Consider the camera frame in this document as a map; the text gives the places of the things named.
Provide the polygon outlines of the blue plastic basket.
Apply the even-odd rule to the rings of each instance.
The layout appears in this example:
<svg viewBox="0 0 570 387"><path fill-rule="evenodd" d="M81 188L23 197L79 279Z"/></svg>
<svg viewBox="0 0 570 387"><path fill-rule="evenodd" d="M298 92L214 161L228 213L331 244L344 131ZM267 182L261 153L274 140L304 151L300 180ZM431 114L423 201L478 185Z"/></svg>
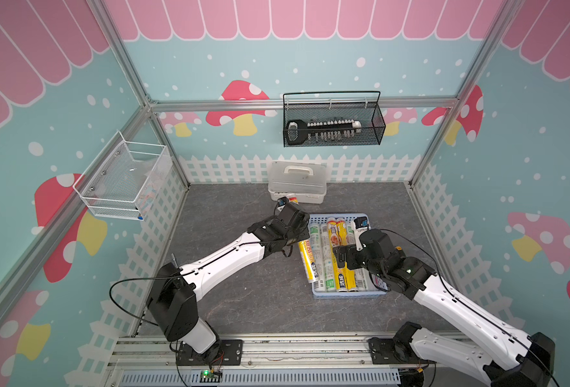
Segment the blue plastic basket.
<svg viewBox="0 0 570 387"><path fill-rule="evenodd" d="M308 230L310 239L299 245L307 275L315 275L312 293L315 298L373 298L383 295L377 288L379 281L370 277L366 269L340 269L333 248L355 244L354 220L363 219L369 228L366 214L311 214Z"/></svg>

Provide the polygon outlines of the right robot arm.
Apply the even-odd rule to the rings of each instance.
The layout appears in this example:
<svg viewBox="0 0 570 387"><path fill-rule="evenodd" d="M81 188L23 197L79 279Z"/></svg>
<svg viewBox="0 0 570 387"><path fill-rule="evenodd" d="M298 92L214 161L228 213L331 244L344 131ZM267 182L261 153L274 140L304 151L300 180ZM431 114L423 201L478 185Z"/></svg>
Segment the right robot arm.
<svg viewBox="0 0 570 387"><path fill-rule="evenodd" d="M422 260L395 246L387 229L362 232L353 245L333 248L339 267L366 269L391 292L428 308L472 342L445 338L406 322L393 338L395 356L443 364L487 386L547 386L554 377L555 343L528 334L471 301Z"/></svg>

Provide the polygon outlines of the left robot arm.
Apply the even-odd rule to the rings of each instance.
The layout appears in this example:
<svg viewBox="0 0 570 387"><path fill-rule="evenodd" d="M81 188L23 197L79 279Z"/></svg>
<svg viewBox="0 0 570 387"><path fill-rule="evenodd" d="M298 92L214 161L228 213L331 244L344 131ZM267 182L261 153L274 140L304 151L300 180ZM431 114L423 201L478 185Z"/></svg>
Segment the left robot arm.
<svg viewBox="0 0 570 387"><path fill-rule="evenodd" d="M220 337L199 317L198 302L241 269L307 240L309 219L298 203L288 202L216 252L191 264L162 266L146 306L167 341L181 341L209 361L217 358Z"/></svg>

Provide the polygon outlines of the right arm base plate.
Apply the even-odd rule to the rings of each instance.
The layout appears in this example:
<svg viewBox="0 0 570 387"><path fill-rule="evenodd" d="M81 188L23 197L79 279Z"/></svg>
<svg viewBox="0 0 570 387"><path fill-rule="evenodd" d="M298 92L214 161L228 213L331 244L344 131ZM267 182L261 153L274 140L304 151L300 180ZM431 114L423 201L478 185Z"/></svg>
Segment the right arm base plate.
<svg viewBox="0 0 570 387"><path fill-rule="evenodd" d="M409 339L372 337L367 340L367 344L372 362L375 365L419 364L428 366L432 363L414 353L412 341Z"/></svg>

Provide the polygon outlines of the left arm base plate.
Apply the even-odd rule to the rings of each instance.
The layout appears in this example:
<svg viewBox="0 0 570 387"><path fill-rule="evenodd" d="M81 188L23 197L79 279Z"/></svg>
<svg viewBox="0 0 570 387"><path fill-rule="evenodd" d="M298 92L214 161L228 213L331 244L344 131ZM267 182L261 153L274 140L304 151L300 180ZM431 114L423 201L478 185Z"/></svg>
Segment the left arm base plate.
<svg viewBox="0 0 570 387"><path fill-rule="evenodd" d="M239 366L243 344L243 340L217 340L204 354L199 354L190 345L178 341L170 343L170 349L176 356L176 365L179 366Z"/></svg>

